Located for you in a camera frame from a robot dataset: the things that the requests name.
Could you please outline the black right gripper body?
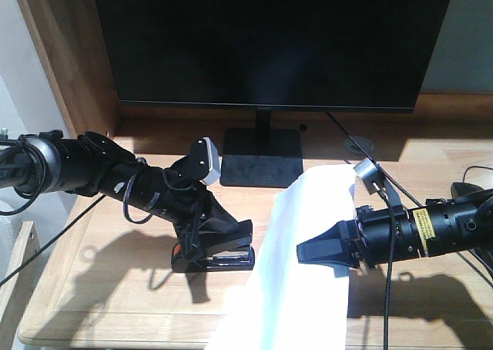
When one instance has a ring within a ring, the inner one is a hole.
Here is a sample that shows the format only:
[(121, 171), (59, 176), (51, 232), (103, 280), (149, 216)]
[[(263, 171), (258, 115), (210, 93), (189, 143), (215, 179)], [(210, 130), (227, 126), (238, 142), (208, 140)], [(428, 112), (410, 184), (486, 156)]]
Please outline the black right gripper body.
[[(411, 222), (402, 206), (393, 207), (396, 241), (394, 260), (405, 261), (414, 257), (414, 235)], [(387, 209), (373, 210), (369, 206), (357, 208), (355, 220), (338, 223), (343, 248), (343, 264), (357, 268), (361, 261), (374, 267), (387, 263), (391, 247), (391, 215)]]

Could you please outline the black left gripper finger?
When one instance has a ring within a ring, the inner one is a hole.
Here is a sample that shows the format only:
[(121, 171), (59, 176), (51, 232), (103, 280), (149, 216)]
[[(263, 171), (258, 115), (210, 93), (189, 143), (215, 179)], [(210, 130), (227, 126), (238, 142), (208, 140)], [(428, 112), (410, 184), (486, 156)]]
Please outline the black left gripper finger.
[(175, 248), (175, 261), (183, 259), (196, 263), (204, 256), (200, 245), (199, 222), (189, 221), (186, 225), (176, 230), (178, 244)]
[(213, 195), (210, 196), (207, 227), (211, 231), (221, 234), (233, 234), (239, 230), (239, 222), (220, 205)]

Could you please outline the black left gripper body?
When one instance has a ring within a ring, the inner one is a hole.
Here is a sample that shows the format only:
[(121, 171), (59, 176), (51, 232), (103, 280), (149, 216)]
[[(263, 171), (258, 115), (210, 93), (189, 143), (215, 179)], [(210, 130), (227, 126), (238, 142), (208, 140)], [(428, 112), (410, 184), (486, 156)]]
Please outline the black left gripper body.
[(102, 193), (122, 201), (124, 217), (134, 224), (156, 216), (182, 227), (212, 215), (211, 193), (203, 184), (144, 163), (115, 165), (102, 180)]

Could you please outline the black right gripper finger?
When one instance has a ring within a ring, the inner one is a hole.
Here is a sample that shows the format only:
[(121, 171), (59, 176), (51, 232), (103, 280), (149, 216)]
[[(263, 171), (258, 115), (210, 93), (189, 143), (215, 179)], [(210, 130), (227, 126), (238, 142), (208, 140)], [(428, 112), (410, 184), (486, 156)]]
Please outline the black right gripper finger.
[(351, 273), (360, 272), (360, 268), (350, 268), (341, 264), (332, 264), (330, 266), (333, 269), (333, 274), (335, 278), (349, 278)]
[(325, 266), (347, 265), (347, 252), (337, 227), (297, 245), (297, 260), (301, 264)]

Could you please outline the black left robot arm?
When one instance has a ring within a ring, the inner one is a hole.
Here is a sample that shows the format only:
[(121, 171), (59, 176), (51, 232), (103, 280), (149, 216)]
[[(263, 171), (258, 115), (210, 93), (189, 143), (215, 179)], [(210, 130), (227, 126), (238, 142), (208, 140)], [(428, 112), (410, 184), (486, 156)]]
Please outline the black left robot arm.
[(122, 202), (146, 216), (171, 222), (178, 242), (171, 264), (178, 272), (249, 269), (254, 255), (250, 221), (237, 221), (216, 201), (207, 186), (220, 177), (217, 149), (208, 137), (195, 140), (189, 154), (171, 167), (151, 167), (142, 157), (123, 149), (110, 138), (87, 132), (66, 139), (52, 130), (16, 139), (1, 134), (1, 186), (12, 187), (26, 200), (20, 213), (39, 194), (65, 191), (96, 194)]

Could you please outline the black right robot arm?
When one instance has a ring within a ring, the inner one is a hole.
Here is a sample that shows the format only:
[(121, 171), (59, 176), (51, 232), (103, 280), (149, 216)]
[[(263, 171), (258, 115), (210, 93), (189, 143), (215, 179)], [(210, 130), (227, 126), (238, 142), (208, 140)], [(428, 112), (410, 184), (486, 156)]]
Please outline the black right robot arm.
[(479, 190), (423, 207), (356, 209), (322, 234), (297, 245), (301, 264), (373, 268), (388, 261), (436, 257), (473, 248), (492, 249), (492, 192)]

